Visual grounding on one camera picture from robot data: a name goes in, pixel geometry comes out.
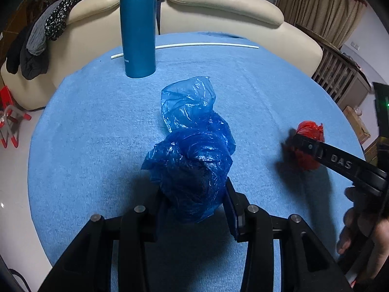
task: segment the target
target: blue water bottle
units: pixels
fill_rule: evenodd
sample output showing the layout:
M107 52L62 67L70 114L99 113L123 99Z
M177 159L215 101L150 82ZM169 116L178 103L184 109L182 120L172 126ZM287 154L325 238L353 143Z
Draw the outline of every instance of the blue water bottle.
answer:
M155 21L157 0L120 0L124 65L130 78L155 72Z

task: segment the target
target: blue plastic bag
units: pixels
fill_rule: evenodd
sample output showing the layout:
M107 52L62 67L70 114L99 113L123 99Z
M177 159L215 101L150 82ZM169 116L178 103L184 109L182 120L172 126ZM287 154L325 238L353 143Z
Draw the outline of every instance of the blue plastic bag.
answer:
M199 222L218 208L225 194L235 141L228 123L213 111L215 91L208 77L195 77L162 90L161 111L171 132L143 162L150 178L171 201L181 222Z

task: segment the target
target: white plastic rod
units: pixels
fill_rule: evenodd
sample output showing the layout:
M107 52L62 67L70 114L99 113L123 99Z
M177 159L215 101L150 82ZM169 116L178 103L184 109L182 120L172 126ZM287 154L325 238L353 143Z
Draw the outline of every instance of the white plastic rod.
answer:
M155 49L173 48L173 47L184 47L184 46L234 46L234 47L246 47L259 49L259 46L244 45L244 44L230 44L230 43L183 43L183 44L170 44L156 46ZM111 56L111 59L123 57L123 53Z

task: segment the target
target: curtain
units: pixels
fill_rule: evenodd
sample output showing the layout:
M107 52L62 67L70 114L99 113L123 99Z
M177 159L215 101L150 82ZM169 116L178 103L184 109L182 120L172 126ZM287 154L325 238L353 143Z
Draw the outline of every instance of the curtain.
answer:
M366 0L278 0L285 21L321 36L340 48L366 10Z

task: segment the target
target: electrical outlet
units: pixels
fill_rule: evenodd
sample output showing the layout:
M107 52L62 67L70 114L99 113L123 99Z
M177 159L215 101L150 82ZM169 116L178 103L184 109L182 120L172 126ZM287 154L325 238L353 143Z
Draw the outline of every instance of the electrical outlet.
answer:
M354 42L351 42L351 47L355 48L356 50L359 50L359 46Z

